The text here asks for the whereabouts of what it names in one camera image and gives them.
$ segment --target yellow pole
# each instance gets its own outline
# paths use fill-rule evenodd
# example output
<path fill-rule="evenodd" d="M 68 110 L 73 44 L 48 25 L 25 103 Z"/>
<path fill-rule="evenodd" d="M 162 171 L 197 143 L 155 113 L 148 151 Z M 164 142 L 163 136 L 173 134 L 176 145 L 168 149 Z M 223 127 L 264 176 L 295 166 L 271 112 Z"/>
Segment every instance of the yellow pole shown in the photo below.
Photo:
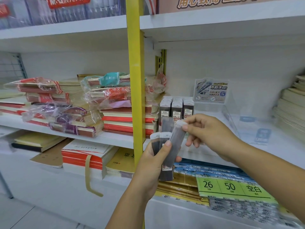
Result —
<path fill-rule="evenodd" d="M 143 0 L 126 0 L 126 13 L 135 166 L 137 166 L 145 140 L 144 35 L 140 30 Z"/>

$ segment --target floor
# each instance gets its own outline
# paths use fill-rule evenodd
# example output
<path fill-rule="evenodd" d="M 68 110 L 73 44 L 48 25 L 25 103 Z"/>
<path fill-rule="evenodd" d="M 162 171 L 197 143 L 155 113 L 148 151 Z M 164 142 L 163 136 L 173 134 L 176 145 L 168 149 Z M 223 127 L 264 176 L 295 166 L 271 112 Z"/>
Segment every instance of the floor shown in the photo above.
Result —
<path fill-rule="evenodd" d="M 0 194 L 1 229 L 93 229 Z"/>

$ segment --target tan strap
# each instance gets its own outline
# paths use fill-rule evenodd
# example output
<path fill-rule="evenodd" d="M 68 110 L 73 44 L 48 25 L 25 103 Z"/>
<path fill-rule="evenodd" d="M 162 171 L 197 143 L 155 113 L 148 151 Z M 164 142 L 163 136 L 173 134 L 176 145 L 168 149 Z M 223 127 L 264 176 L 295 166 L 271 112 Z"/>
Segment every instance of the tan strap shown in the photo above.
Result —
<path fill-rule="evenodd" d="M 90 167 L 89 167 L 89 165 L 90 165 L 90 159 L 91 159 L 91 155 L 88 155 L 87 158 L 86 158 L 86 164 L 85 164 L 85 181 L 86 181 L 86 189 L 87 189 L 89 192 L 91 192 L 91 193 L 93 193 L 93 194 L 95 194 L 95 195 L 97 195 L 97 196 L 99 196 L 99 197 L 103 197 L 104 195 L 103 195 L 102 193 L 93 190 L 93 189 L 91 188 L 91 186 L 90 186 Z"/>

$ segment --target metal leg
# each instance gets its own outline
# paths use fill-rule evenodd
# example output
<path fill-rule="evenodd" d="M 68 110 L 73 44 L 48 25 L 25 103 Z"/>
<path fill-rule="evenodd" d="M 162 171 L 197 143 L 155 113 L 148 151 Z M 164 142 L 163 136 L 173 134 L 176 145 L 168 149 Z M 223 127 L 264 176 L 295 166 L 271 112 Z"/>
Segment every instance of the metal leg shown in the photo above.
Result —
<path fill-rule="evenodd" d="M 6 191 L 6 194 L 7 194 L 7 196 L 9 197 L 9 198 L 14 198 L 14 196 L 13 196 L 13 194 L 11 193 L 11 191 L 10 191 L 10 189 L 9 189 L 9 186 L 6 184 L 6 182 L 5 182 L 5 180 L 4 180 L 4 178 L 3 178 L 3 176 L 2 176 L 2 174 L 1 174 L 1 172 L 0 172 L 0 184 L 3 184 L 3 186 L 4 186 L 4 189 L 5 189 L 5 191 Z"/>

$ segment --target person's right hand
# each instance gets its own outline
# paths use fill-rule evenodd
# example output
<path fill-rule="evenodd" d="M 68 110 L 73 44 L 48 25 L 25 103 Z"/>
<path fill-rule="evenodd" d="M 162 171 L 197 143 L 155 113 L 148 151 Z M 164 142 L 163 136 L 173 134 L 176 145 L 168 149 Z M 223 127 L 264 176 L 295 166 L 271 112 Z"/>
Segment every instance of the person's right hand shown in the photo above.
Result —
<path fill-rule="evenodd" d="M 198 148 L 201 142 L 216 152 L 226 161 L 231 161 L 230 154 L 243 142 L 219 119 L 204 114 L 196 114 L 184 120 L 183 130 L 189 133 L 186 146 Z"/>

